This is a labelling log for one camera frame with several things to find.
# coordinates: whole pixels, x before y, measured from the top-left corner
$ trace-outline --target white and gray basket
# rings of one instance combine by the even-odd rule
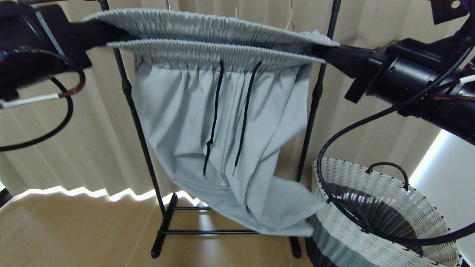
[[[335,198],[357,209],[378,230],[401,238],[431,238],[450,232],[444,217],[416,189],[388,175],[342,160],[324,158],[322,174]],[[327,200],[313,163],[312,192]],[[459,266],[455,242],[402,246],[365,233],[333,203],[309,219],[315,231],[307,253],[318,267]]]

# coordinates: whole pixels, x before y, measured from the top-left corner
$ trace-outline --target curtain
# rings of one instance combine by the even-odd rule
[[[59,3],[71,21],[100,11],[96,1]],[[116,8],[161,8],[235,16],[240,19],[285,28],[292,6],[289,30],[326,33],[331,0],[111,0]],[[393,39],[415,38],[430,42],[452,35],[463,19],[434,26],[427,0],[343,1],[334,40],[364,48],[385,45]],[[94,66],[86,71],[83,91],[73,97],[74,114],[69,125],[58,135],[26,149],[0,154],[2,182],[12,194],[30,188],[63,186],[67,190],[86,187],[91,191],[105,188],[112,195],[131,188],[136,194],[153,189],[132,116],[121,90],[121,80],[113,52],[109,48],[88,51]],[[133,57],[122,51],[128,76],[133,80]],[[320,65],[311,74],[307,108],[310,108],[313,85]],[[67,87],[77,81],[70,74],[59,75]],[[352,80],[328,66],[324,92],[317,111],[307,154],[304,182],[311,176],[310,163],[316,159],[324,142],[343,127],[376,113],[389,104],[365,97],[358,104],[344,99]],[[21,91],[22,97],[56,92],[50,82]],[[56,127],[66,113],[65,101],[53,101],[3,110],[1,144],[19,143]],[[340,138],[326,156],[370,165],[391,161],[411,174],[433,142],[439,129],[423,120],[390,114],[360,127]],[[289,141],[281,150],[276,175],[295,179],[304,133]],[[162,195],[176,191],[158,160],[153,163]],[[389,175],[398,173],[386,167]]]

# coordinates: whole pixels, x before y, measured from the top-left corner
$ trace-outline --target clothes rack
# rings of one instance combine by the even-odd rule
[[[101,10],[109,10],[109,3],[107,0],[98,0]],[[341,0],[333,0],[333,6],[332,6],[332,14],[330,17],[330,24],[328,27],[328,37],[333,38],[333,34],[335,31],[335,26],[336,26],[336,20],[338,17],[338,12],[340,9],[340,4]],[[137,130],[137,135],[139,137],[140,145],[142,147],[143,155],[145,157],[145,161],[147,163],[147,168],[150,174],[150,178],[152,179],[153,183],[153,188],[155,189],[155,193],[157,195],[158,199],[158,204],[160,206],[160,211],[163,216],[162,224],[157,232],[157,237],[155,239],[155,242],[153,244],[152,250],[151,250],[151,256],[152,258],[157,258],[160,255],[160,252],[162,250],[165,238],[167,235],[223,235],[223,234],[228,234],[228,235],[241,235],[241,234],[259,234],[258,232],[252,231],[252,230],[170,230],[170,223],[171,219],[173,217],[173,213],[176,210],[210,210],[211,208],[209,207],[177,207],[177,201],[178,201],[178,196],[173,193],[170,203],[167,208],[165,208],[165,205],[163,204],[162,196],[160,193],[160,188],[158,186],[158,181],[156,178],[155,171],[153,169],[152,165],[152,159],[150,157],[150,153],[147,148],[147,142],[145,140],[145,136],[143,134],[142,126],[140,124],[140,119],[137,114],[137,110],[135,108],[135,104],[132,99],[132,85],[127,77],[126,71],[125,71],[125,66],[124,62],[122,60],[121,53],[118,48],[114,48],[114,56],[115,60],[117,61],[117,66],[119,69],[119,73],[121,76],[122,80],[122,91],[125,95],[125,98],[127,100],[127,104],[129,105],[133,122],[135,124],[135,129]],[[310,141],[310,135],[312,133],[312,127],[314,124],[314,119],[315,119],[315,113],[316,109],[318,107],[318,102],[320,100],[320,96],[322,95],[322,90],[323,90],[323,77],[325,75],[325,69],[326,69],[326,64],[322,64],[320,66],[320,72],[318,74],[318,80],[317,84],[315,85],[313,94],[312,94],[312,104],[311,104],[311,109],[310,109],[310,117],[308,119],[308,124],[307,124],[307,130],[305,132],[305,140],[302,148],[302,154],[300,157],[300,162],[299,162],[299,168],[297,172],[297,181],[300,181],[300,178],[302,176],[302,170],[305,162],[305,157],[306,153],[308,150],[308,145]],[[302,256],[302,250],[300,248],[300,244],[298,242],[298,239],[296,237],[290,237],[290,243],[292,247],[292,253],[294,257],[300,258]]]

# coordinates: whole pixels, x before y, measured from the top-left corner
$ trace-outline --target black handle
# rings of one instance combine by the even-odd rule
[[[393,167],[398,168],[401,171],[402,176],[404,176],[404,186],[402,188],[404,188],[406,191],[409,191],[409,177],[408,177],[408,174],[406,173],[406,171],[401,166],[399,166],[395,163],[392,163],[392,162],[378,162],[378,163],[375,163],[375,164],[371,165],[370,167],[368,167],[368,169],[366,170],[366,173],[371,173],[373,171],[374,167],[380,166],[380,165],[389,165],[389,166],[393,166]]]

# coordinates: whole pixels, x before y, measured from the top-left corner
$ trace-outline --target black drawstring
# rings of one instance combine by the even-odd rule
[[[219,71],[218,88],[216,89],[216,98],[214,100],[213,127],[211,128],[211,137],[209,141],[206,142],[207,148],[206,148],[205,165],[203,166],[203,175],[206,175],[206,165],[208,164],[209,153],[211,152],[211,145],[213,144],[214,128],[216,127],[216,121],[218,120],[219,90],[221,89],[221,83],[223,82],[223,76],[224,76],[224,62],[221,59],[219,60],[219,67],[221,68],[221,70]]]
[[[254,77],[256,76],[257,69],[261,66],[261,64],[262,64],[262,61],[260,61],[254,67],[254,70],[252,71],[252,75],[251,75],[251,80],[249,81],[249,88],[247,89],[246,105],[244,106],[244,121],[242,123],[241,140],[239,141],[239,149],[237,150],[238,155],[236,156],[236,161],[234,162],[233,176],[234,176],[234,173],[236,172],[239,156],[241,155],[241,151],[242,151],[242,145],[244,143],[244,133],[246,131],[246,121],[247,121],[247,109],[249,108],[249,100],[251,99],[251,88],[252,88],[252,84],[254,83]]]

